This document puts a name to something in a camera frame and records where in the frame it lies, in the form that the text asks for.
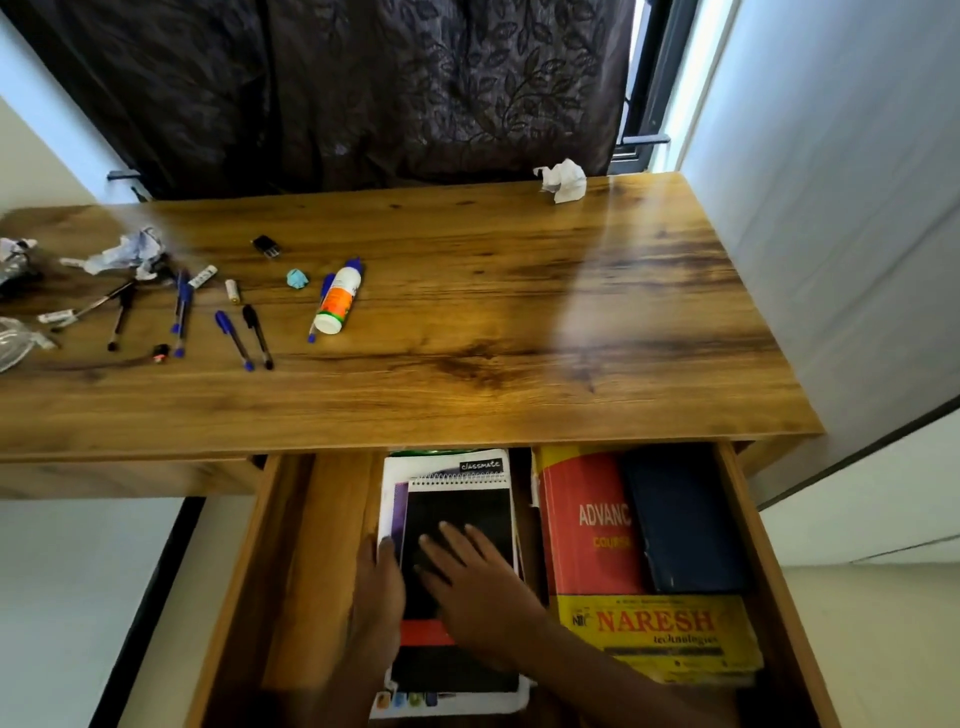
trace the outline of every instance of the notebook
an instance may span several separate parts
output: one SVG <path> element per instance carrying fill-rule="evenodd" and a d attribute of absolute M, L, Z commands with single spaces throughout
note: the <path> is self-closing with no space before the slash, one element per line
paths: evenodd
<path fill-rule="evenodd" d="M 371 718 L 512 713 L 529 696 L 529 681 L 493 670 L 458 647 L 438 619 L 437 604 L 413 571 L 432 568 L 419 548 L 437 525 L 472 523 L 517 569 L 516 521 L 506 450 L 391 456 L 384 462 L 379 537 L 391 535 L 407 589 L 401 648 L 385 675 Z"/>
<path fill-rule="evenodd" d="M 742 594 L 750 568 L 710 443 L 649 445 L 620 458 L 658 594 Z"/>

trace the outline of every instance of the red book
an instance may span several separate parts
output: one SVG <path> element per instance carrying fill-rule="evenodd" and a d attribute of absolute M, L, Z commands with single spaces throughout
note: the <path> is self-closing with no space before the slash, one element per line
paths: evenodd
<path fill-rule="evenodd" d="M 615 453 L 551 446 L 536 458 L 550 595 L 645 594 Z"/>

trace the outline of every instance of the crumpled paper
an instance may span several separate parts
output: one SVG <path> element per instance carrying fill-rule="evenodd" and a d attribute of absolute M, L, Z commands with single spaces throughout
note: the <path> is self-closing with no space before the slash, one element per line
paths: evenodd
<path fill-rule="evenodd" d="M 96 276 L 101 271 L 135 267 L 137 280 L 153 280 L 154 263 L 164 250 L 156 230 L 144 228 L 134 235 L 121 235 L 120 245 L 115 248 L 91 255 L 84 262 L 84 270 Z"/>
<path fill-rule="evenodd" d="M 35 247 L 35 240 L 11 240 L 8 237 L 0 237 L 0 263 L 14 253 L 24 253 Z"/>
<path fill-rule="evenodd" d="M 543 188 L 553 192 L 553 201 L 572 203 L 587 194 L 587 175 L 572 159 L 564 159 L 552 167 L 534 167 L 534 175 L 543 177 Z"/>

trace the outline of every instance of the glue bottle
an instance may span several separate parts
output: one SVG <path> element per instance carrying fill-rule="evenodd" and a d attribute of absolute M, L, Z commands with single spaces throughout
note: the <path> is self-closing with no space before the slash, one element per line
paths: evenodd
<path fill-rule="evenodd" d="M 360 287 L 363 277 L 363 264 L 360 258 L 355 257 L 347 261 L 347 265 L 337 271 L 330 290 L 324 297 L 317 315 L 313 320 L 314 326 L 320 333 L 337 333 L 344 327 L 347 314 L 353 305 L 353 299 Z"/>

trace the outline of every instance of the pen cap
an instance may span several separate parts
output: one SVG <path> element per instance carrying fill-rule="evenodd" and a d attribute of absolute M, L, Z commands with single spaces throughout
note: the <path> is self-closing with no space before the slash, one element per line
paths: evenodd
<path fill-rule="evenodd" d="M 217 322 L 217 326 L 220 327 L 220 331 L 223 333 L 233 332 L 233 324 L 230 322 L 229 317 L 223 311 L 217 311 L 213 314 L 214 320 Z"/>

